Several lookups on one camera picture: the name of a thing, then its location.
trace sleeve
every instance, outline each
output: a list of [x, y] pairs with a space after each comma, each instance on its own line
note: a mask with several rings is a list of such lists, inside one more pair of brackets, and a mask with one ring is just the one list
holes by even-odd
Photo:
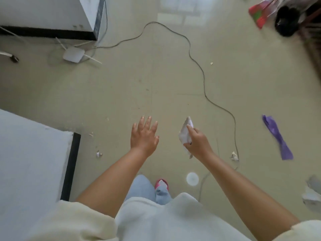
[[81, 203], [59, 201], [31, 230], [27, 241], [118, 241], [112, 217]]
[[321, 241], [321, 221], [312, 220], [294, 225], [273, 241]]

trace left hand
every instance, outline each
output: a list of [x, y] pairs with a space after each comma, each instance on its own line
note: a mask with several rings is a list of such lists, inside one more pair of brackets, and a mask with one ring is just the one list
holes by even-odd
[[154, 153], [159, 142], [159, 136], [155, 136], [158, 122], [156, 121], [150, 128], [151, 116], [147, 118], [145, 125], [144, 121], [145, 117], [142, 116], [138, 126], [136, 126], [136, 123], [133, 124], [130, 148], [141, 150], [147, 158]]

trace purple glove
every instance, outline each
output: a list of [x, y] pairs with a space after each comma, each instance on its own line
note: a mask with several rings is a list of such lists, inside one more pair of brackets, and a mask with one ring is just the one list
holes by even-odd
[[266, 115], [262, 115], [263, 122], [267, 126], [267, 128], [270, 130], [272, 135], [276, 138], [276, 140], [280, 144], [280, 150], [281, 150], [281, 157], [282, 160], [292, 160], [293, 154], [289, 147], [286, 145], [285, 141], [282, 138], [282, 135], [279, 132], [278, 126], [276, 125], [276, 122], [274, 121], [272, 116], [267, 117]]

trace tiled floor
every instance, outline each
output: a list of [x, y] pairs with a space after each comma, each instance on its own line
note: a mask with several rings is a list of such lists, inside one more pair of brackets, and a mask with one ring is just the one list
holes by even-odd
[[[256, 28], [247, 9], [258, 1], [107, 0], [108, 32], [101, 45], [137, 36], [150, 21], [186, 35], [192, 57], [205, 72], [208, 97], [236, 117], [239, 171], [300, 219], [321, 219], [301, 200], [305, 180], [321, 176], [320, 80], [297, 36], [280, 37], [271, 25]], [[187, 116], [231, 163], [233, 119], [205, 99], [202, 73], [189, 59], [184, 38], [149, 25], [137, 40], [97, 50], [95, 58], [103, 65], [69, 64], [61, 59], [59, 45], [48, 44], [54, 40], [28, 40], [31, 44], [0, 38], [0, 48], [21, 60], [12, 64], [0, 57], [0, 108], [82, 134], [71, 199], [126, 153], [131, 125], [141, 115], [159, 121], [160, 135], [141, 172], [151, 182], [165, 178], [173, 196], [187, 192], [198, 198], [200, 184], [188, 186], [185, 177], [207, 174], [196, 159], [188, 159], [178, 140]], [[281, 160], [262, 114], [277, 121], [293, 161]], [[100, 159], [95, 158], [98, 149]], [[201, 202], [253, 238], [212, 176]]]

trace jeans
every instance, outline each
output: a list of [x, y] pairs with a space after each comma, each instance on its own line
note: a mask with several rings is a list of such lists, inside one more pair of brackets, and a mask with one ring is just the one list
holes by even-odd
[[154, 189], [154, 186], [144, 175], [138, 175], [135, 177], [125, 201], [131, 197], [143, 197], [159, 205], [166, 205], [172, 200], [166, 186], [160, 185]]

